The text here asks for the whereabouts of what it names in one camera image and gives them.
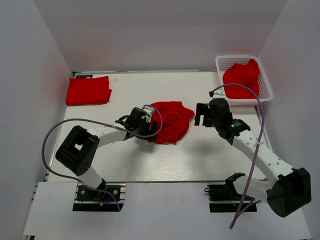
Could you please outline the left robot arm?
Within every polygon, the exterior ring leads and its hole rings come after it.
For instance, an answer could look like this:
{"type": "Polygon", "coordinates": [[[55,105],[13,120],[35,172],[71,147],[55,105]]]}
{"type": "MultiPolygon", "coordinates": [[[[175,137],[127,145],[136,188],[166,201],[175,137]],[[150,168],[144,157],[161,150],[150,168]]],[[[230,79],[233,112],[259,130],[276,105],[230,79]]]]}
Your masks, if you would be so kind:
{"type": "Polygon", "coordinates": [[[133,137],[155,141],[163,126],[162,120],[160,123],[152,121],[155,113],[160,113],[157,108],[144,105],[133,108],[129,115],[115,121],[122,127],[102,123],[102,127],[85,129],[76,125],[56,151],[55,158],[88,187],[90,196],[99,200],[105,196],[106,182],[92,167],[97,149],[133,137]]]}

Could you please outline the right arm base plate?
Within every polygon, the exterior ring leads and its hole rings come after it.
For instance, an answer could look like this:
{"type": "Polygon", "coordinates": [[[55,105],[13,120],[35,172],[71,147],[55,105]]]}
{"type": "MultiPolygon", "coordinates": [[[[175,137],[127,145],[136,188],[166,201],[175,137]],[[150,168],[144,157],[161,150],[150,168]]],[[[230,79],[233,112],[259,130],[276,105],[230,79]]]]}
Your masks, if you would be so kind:
{"type": "Polygon", "coordinates": [[[208,196],[210,213],[235,213],[239,206],[242,195],[238,194],[234,182],[245,176],[244,173],[234,173],[224,182],[209,183],[204,188],[208,196]]]}

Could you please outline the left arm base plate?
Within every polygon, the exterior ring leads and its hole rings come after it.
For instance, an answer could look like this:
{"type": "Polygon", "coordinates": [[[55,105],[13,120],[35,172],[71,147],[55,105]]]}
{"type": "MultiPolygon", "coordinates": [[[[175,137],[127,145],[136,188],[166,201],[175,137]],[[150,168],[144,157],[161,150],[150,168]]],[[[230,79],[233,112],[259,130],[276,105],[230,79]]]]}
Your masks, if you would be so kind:
{"type": "MultiPolygon", "coordinates": [[[[125,202],[126,184],[106,184],[105,190],[114,196],[121,210],[125,202]]],[[[119,209],[116,202],[109,194],[91,191],[79,184],[76,188],[72,211],[119,212],[119,209]]]]}

